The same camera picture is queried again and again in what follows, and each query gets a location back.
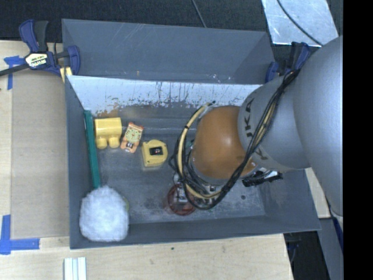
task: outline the green handle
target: green handle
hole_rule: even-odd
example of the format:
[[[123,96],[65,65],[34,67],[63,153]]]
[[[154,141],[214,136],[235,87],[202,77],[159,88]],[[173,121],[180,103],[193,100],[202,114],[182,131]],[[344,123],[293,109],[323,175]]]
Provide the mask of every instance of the green handle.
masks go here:
[[[86,125],[86,139],[88,145],[89,165],[91,168],[93,188],[101,187],[100,171],[98,169],[96,144],[94,143],[93,117],[91,111],[84,111],[84,121]]]

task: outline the black floor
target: black floor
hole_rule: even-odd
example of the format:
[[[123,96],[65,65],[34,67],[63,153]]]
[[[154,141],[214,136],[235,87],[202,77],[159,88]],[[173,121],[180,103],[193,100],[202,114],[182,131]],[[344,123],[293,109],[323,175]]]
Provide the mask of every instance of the black floor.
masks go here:
[[[337,31],[343,34],[343,0],[327,0]],[[267,31],[261,0],[195,0],[207,27]],[[61,19],[87,19],[203,27],[191,0],[0,0],[0,39],[19,40],[27,19],[48,20],[47,41],[62,42]],[[288,58],[289,46],[273,46],[275,59]],[[292,262],[295,280],[329,279],[317,233],[297,234]]]

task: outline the yellow block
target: yellow block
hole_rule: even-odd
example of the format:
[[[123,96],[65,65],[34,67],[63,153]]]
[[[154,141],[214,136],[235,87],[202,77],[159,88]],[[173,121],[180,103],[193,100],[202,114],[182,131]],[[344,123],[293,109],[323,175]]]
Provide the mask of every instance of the yellow block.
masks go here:
[[[94,129],[96,132],[97,148],[104,149],[108,143],[111,148],[119,147],[119,139],[122,135],[122,121],[120,117],[95,119]]]
[[[153,139],[144,142],[141,146],[142,158],[145,167],[155,167],[162,165],[168,156],[166,143]]]

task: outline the gray bin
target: gray bin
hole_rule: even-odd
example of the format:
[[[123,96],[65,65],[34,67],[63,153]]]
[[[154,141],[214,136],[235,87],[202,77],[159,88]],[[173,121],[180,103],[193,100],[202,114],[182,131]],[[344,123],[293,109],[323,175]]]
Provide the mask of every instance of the gray bin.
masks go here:
[[[76,44],[82,55],[80,75],[65,82],[72,249],[320,229],[303,170],[257,187],[238,182],[215,208],[183,217],[164,210],[173,185],[166,163],[144,170],[140,150],[132,155],[107,148],[98,151],[101,181],[128,199],[129,234],[116,243],[83,237],[80,202],[93,189],[84,109],[101,118],[119,116],[123,126],[143,125],[142,141],[159,139],[172,153],[199,106],[212,100],[240,106],[263,83],[273,55],[261,32],[77,20],[64,20],[63,31],[64,45]],[[189,137],[194,134],[195,125]]]

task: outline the yellow toy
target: yellow toy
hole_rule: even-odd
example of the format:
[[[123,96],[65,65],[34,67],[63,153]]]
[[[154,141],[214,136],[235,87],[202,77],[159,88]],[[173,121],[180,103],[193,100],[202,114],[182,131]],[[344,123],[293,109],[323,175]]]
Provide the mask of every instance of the yellow toy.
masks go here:
[[[100,118],[94,120],[96,130],[96,146],[99,149],[119,147],[119,139],[122,135],[122,121],[120,117]]]
[[[123,136],[121,149],[134,153],[140,144],[140,139],[144,127],[135,125],[133,122],[128,124],[126,133]]]
[[[156,167],[167,160],[167,145],[159,140],[144,142],[141,146],[142,159],[145,167]]]

